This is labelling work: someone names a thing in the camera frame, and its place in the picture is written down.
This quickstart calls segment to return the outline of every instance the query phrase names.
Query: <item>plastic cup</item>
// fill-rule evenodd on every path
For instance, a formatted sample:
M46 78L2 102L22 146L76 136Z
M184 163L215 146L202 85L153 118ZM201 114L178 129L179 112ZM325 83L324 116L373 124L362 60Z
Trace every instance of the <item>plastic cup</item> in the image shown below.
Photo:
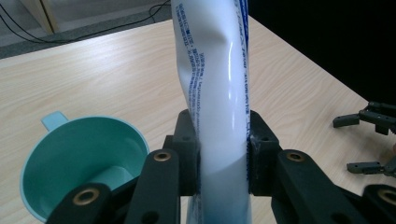
M21 170L21 198L45 222L72 189L103 183L111 189L140 175L149 147L132 125L111 117L68 120L54 112L41 120L49 131Z

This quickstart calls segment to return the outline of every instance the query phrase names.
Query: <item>cup handle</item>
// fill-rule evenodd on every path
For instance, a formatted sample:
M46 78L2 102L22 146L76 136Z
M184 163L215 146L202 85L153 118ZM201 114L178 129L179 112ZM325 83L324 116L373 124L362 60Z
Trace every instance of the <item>cup handle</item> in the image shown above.
M67 121L68 119L64 116L64 114L61 111L55 111L51 114L48 114L46 117L44 117L41 120L41 122L49 132L65 124Z

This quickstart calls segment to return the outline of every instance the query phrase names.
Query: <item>squeezed tube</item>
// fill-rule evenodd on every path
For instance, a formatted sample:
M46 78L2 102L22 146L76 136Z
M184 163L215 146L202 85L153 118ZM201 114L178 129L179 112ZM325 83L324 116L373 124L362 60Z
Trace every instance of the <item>squeezed tube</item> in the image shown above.
M201 157L187 223L251 223L247 1L171 5L177 71Z

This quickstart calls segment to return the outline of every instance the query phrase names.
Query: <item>screw hole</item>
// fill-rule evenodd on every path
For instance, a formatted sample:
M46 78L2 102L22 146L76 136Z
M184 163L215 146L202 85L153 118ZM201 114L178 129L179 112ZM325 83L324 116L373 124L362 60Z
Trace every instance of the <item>screw hole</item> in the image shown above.
M157 212L147 212L142 216L142 223L144 224L154 224L157 223L160 215Z
M94 202L99 197L99 190L88 188L80 191L76 196L73 198L73 203L75 205L87 205Z
M156 161L167 161L171 159L171 154L168 152L159 152L154 155L154 160Z
M378 196L387 203L396 206L396 192L390 189L380 189Z
M286 157L291 161L303 161L304 156L297 152L290 152L286 155Z

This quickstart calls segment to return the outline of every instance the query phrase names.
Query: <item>light wood tabletop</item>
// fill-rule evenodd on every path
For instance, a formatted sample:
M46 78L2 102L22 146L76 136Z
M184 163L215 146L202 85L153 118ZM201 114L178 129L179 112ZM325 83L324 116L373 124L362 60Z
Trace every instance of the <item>light wood tabletop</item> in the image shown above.
M393 156L395 135L376 133L373 124L332 127L367 102L253 19L249 38L250 107L282 148L307 153L334 184L357 194L368 184L396 186L392 177L347 171L349 162ZM69 119L124 119L155 150L185 108L171 21L0 60L0 223L39 223L19 184L26 157L47 133L44 116L60 110ZM182 223L186 204L182 198ZM270 198L252 197L252 211L254 223L275 223Z

